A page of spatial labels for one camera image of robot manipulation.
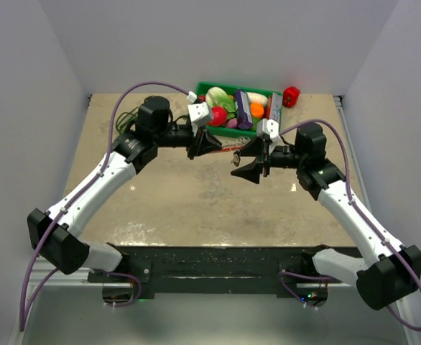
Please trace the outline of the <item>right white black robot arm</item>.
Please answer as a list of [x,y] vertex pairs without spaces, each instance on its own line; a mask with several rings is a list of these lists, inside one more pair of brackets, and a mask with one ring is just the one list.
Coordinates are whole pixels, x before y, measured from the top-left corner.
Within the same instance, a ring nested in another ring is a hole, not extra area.
[[340,280],[355,287],[376,311],[417,291],[421,251],[403,245],[358,199],[345,173],[326,157],[321,125],[306,121],[297,127],[294,144],[281,140],[276,122],[260,122],[257,135],[234,152],[231,174],[258,184],[272,168],[294,169],[300,186],[335,217],[361,254],[355,258],[315,247],[300,265],[302,277],[308,282],[323,276]]

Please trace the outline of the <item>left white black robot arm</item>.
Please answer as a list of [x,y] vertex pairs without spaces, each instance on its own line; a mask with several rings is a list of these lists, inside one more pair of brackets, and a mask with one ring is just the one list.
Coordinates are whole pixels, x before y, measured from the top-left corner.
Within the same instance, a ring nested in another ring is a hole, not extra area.
[[191,160],[222,148],[206,129],[213,120],[206,102],[188,105],[185,118],[184,124],[173,121],[166,98],[145,98],[135,120],[115,138],[96,168],[47,211],[35,209],[28,215],[32,248],[65,275],[85,267],[103,270],[114,282],[125,280],[125,255],[113,245],[89,244],[79,237],[96,211],[156,158],[159,148],[183,147]]

